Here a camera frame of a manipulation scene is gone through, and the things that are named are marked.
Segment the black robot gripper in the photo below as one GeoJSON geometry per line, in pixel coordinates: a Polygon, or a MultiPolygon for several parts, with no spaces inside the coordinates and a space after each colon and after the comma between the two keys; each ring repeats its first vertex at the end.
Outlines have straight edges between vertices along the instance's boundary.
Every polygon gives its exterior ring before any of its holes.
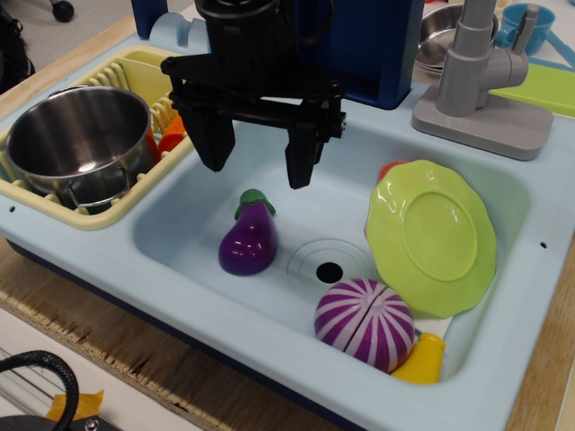
{"type": "Polygon", "coordinates": [[[211,50],[168,57],[172,100],[201,161],[220,172],[234,149],[232,120],[288,131],[287,178],[292,189],[309,185],[323,143],[345,128],[344,85],[299,59],[300,42],[315,43],[333,12],[312,36],[296,28],[291,1],[198,1],[211,50]]]}

